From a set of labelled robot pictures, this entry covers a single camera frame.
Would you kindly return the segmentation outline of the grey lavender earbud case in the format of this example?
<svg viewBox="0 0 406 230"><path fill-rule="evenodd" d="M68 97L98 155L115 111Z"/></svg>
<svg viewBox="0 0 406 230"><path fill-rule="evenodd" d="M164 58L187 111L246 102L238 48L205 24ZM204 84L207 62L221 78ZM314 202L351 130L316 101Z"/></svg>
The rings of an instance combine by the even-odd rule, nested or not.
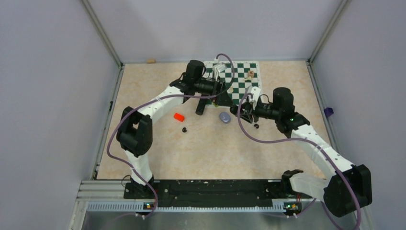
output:
<svg viewBox="0 0 406 230"><path fill-rule="evenodd" d="M227 112L221 112L219 114L219 118L220 118L221 122L223 122L224 124L228 124L231 122L231 116Z"/></svg>

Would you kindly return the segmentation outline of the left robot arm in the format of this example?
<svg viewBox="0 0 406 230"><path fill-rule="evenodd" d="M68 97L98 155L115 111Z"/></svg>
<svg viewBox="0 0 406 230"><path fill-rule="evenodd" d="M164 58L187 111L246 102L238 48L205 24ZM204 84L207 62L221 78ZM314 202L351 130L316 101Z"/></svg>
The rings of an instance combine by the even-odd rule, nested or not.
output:
<svg viewBox="0 0 406 230"><path fill-rule="evenodd" d="M132 166L131 184L140 197L148 198L154 190L151 183L153 174L147 158L153 142L153 124L172 108L195 97L196 93L200 94L199 99L210 100L218 106L233 106L227 92L231 83L221 80L219 76L221 72L233 68L231 63L218 62L212 66L212 76L205 78L205 64L191 60L185 72L147 105L139 109L125 108L116 139Z"/></svg>

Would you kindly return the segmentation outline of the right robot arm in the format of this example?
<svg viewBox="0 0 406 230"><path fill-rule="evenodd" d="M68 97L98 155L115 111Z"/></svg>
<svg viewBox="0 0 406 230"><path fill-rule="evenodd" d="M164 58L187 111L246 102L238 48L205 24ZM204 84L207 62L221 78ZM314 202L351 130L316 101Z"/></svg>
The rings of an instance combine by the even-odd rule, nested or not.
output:
<svg viewBox="0 0 406 230"><path fill-rule="evenodd" d="M256 123L260 118L273 120L277 129L286 136L284 141L295 142L324 175L324 178L318 178L302 170L286 171L281 184L284 196L294 197L302 193L316 198L336 217L372 203L372 181L368 167L355 165L345 159L321 138L310 121L295 111L290 89L274 89L272 102L265 103L260 97L258 87L248 87L240 103L230 107L230 112L238 122L245 120Z"/></svg>

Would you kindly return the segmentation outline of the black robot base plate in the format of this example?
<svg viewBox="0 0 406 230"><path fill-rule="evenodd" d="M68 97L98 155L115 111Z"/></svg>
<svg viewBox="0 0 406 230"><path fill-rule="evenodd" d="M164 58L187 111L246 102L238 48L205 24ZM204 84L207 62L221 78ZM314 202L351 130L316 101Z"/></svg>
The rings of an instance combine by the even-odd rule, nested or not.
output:
<svg viewBox="0 0 406 230"><path fill-rule="evenodd" d="M158 207L251 208L272 207L278 199L288 206L308 195L286 191L280 180L150 180L139 185L133 179L125 184L125 199L150 199Z"/></svg>

